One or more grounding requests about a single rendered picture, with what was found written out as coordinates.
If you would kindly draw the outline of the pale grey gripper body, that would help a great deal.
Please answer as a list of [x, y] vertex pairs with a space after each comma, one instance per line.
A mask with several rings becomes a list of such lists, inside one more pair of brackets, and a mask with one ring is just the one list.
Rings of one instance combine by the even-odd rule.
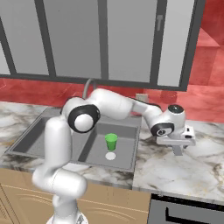
[[194, 146], [196, 144], [196, 140], [192, 138], [181, 137], [178, 139], [170, 138], [168, 136], [158, 136], [156, 138], [157, 144], [161, 145], [186, 145], [186, 146]]

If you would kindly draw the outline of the grey double basin sink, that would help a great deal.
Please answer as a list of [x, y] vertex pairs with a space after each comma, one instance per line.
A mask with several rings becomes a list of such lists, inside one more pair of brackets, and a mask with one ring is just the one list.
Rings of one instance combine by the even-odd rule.
[[[7, 154], [44, 158], [44, 134], [46, 122], [60, 114], [59, 108], [47, 108], [29, 126], [29, 128], [6, 151]], [[71, 162], [79, 165], [100, 166], [117, 171], [133, 172], [141, 117], [128, 117], [124, 120], [113, 120], [102, 116], [94, 129], [86, 134], [74, 132], [72, 135], [73, 152]], [[106, 159], [108, 148], [105, 136], [114, 133], [118, 136], [114, 150], [115, 158]]]

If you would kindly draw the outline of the green cup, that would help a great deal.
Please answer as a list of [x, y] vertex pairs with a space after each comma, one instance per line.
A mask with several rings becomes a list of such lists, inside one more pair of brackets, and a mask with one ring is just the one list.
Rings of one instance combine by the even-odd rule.
[[118, 136], [114, 133], [109, 133], [105, 136], [106, 145], [109, 151], [114, 151], [116, 149]]

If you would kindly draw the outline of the grey dishwasher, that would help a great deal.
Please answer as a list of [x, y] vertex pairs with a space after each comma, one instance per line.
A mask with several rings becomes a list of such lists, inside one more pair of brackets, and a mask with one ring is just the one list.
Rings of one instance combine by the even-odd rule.
[[152, 194], [147, 224], [224, 224], [224, 206]]

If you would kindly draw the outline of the wooden base cupboard front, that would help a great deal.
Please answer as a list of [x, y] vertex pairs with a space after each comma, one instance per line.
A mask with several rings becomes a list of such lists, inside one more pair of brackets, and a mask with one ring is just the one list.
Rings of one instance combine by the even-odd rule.
[[[0, 195], [16, 224], [46, 224], [53, 196], [32, 184], [29, 172], [0, 168]], [[89, 224], [147, 224], [151, 195], [89, 183], [77, 200]]]

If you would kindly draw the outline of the grey curved tap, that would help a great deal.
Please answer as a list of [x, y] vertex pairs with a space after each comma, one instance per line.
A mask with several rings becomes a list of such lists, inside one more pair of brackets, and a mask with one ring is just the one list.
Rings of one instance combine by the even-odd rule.
[[82, 92], [82, 98], [83, 99], [87, 99], [88, 98], [88, 88], [89, 86], [92, 85], [93, 86], [93, 90], [96, 90], [97, 86], [96, 86], [96, 82], [95, 82], [95, 79], [88, 79], [85, 86], [84, 86], [84, 89], [83, 89], [83, 92]]

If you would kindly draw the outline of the pale wall socket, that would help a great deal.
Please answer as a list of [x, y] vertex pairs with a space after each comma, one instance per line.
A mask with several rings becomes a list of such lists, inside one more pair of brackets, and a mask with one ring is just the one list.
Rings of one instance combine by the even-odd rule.
[[148, 95], [147, 94], [136, 94], [136, 99], [141, 102], [148, 102]]

